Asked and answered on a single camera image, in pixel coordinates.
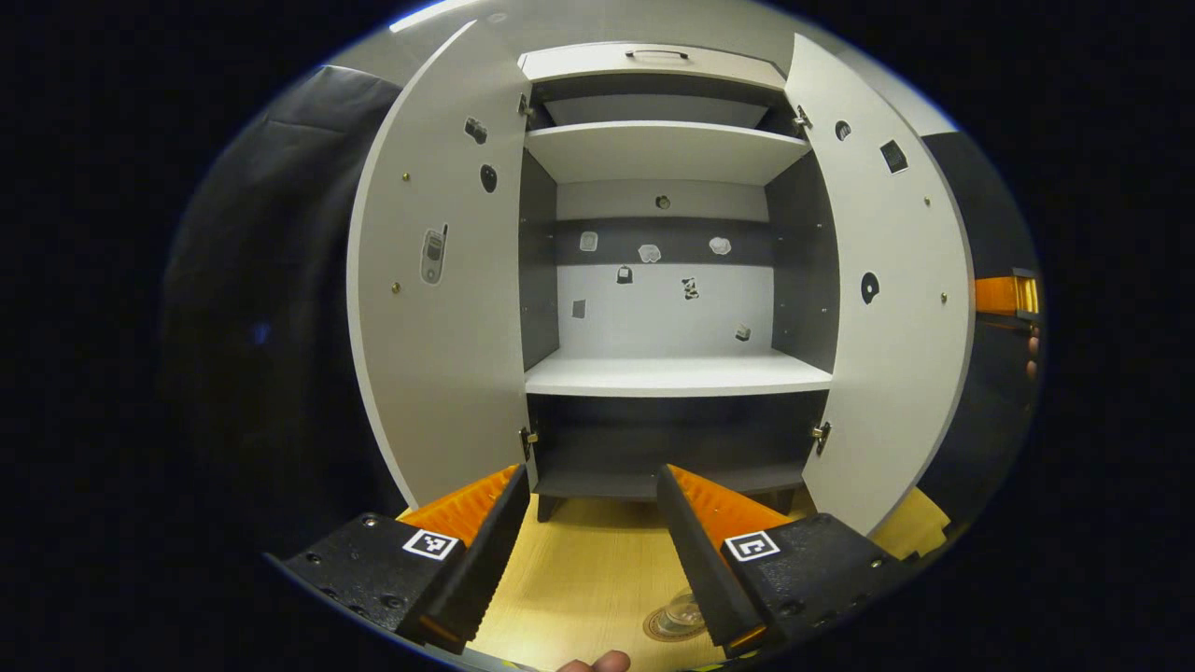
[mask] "orange object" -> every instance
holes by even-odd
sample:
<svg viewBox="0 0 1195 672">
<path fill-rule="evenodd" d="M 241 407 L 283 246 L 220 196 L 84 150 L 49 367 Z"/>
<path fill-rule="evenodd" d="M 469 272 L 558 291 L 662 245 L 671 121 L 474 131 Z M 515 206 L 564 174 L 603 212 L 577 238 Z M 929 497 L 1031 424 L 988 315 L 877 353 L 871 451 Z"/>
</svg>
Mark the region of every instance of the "orange object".
<svg viewBox="0 0 1195 672">
<path fill-rule="evenodd" d="M 1037 280 L 1013 275 L 975 281 L 978 312 L 1017 316 L 1037 312 Z"/>
<path fill-rule="evenodd" d="M 519 465 L 510 465 L 455 493 L 445 495 L 418 511 L 409 513 L 406 518 L 403 518 L 403 523 L 428 532 L 456 537 L 468 548 L 473 545 L 473 539 L 477 538 L 482 523 L 490 514 L 517 468 Z"/>
<path fill-rule="evenodd" d="M 789 517 L 752 501 L 739 493 L 718 485 L 709 478 L 668 465 L 690 508 L 705 530 L 713 548 L 722 549 L 728 537 L 737 537 L 760 530 L 771 530 L 792 523 Z"/>
</svg>

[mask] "white sticker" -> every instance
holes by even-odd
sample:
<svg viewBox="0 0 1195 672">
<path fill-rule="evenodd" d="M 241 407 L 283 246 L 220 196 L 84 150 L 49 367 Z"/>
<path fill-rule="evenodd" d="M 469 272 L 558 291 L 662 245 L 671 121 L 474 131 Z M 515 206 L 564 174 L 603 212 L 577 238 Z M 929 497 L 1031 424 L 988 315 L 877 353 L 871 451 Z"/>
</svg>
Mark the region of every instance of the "white sticker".
<svg viewBox="0 0 1195 672">
<path fill-rule="evenodd" d="M 415 555 L 422 555 L 423 557 L 430 557 L 431 560 L 442 561 L 448 557 L 448 554 L 452 552 L 453 546 L 455 546 L 459 540 L 460 539 L 445 534 L 419 530 L 413 537 L 411 537 L 411 540 L 403 544 L 403 550 L 413 552 Z"/>
<path fill-rule="evenodd" d="M 715 255 L 730 253 L 730 240 L 727 240 L 725 238 L 711 238 L 710 249 L 713 250 Z"/>
<path fill-rule="evenodd" d="M 643 263 L 651 264 L 660 261 L 660 248 L 655 245 L 639 245 L 639 258 Z"/>
<path fill-rule="evenodd" d="M 729 537 L 727 544 L 730 546 L 730 554 L 741 562 L 780 552 L 780 549 L 767 536 L 767 532 L 752 532 L 750 534 Z"/>
</svg>

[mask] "black circular sticker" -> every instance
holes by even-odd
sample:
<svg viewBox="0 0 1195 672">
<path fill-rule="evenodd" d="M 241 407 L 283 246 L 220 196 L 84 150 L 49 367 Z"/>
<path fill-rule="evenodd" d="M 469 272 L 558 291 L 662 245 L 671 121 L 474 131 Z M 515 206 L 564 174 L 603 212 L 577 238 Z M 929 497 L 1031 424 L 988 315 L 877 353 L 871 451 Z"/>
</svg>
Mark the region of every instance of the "black circular sticker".
<svg viewBox="0 0 1195 672">
<path fill-rule="evenodd" d="M 489 164 L 482 165 L 482 187 L 490 194 L 498 188 L 498 173 Z"/>
<path fill-rule="evenodd" d="M 863 293 L 863 303 L 871 305 L 871 299 L 876 298 L 880 293 L 880 280 L 876 274 L 868 271 L 863 274 L 863 282 L 859 283 L 859 291 Z"/>
</svg>

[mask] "white shelf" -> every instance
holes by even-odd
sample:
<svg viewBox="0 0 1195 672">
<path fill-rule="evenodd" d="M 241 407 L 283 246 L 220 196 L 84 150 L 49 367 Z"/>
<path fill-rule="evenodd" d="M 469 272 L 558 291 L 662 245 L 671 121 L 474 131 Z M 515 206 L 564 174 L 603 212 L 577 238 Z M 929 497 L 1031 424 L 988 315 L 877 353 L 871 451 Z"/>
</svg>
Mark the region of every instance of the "white shelf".
<svg viewBox="0 0 1195 672">
<path fill-rule="evenodd" d="M 675 359 L 574 359 L 557 350 L 527 372 L 527 393 L 586 397 L 777 395 L 829 383 L 829 373 L 776 350 Z"/>
<path fill-rule="evenodd" d="M 674 121 L 580 123 L 533 130 L 525 146 L 557 184 L 699 179 L 764 187 L 809 152 L 804 140 Z"/>
</svg>

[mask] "wooden floor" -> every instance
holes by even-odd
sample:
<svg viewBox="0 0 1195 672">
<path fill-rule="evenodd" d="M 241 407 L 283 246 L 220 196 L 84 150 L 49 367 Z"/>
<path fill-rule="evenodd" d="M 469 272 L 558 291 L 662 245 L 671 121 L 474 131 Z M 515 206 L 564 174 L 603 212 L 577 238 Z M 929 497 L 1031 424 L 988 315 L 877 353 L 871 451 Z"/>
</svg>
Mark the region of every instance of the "wooden floor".
<svg viewBox="0 0 1195 672">
<path fill-rule="evenodd" d="M 470 648 L 553 671 L 609 649 L 633 670 L 684 670 L 725 659 L 707 634 L 657 642 L 643 621 L 686 587 L 655 503 L 566 500 L 549 523 L 532 495 L 510 563 Z M 796 497 L 793 518 L 811 509 Z"/>
</svg>

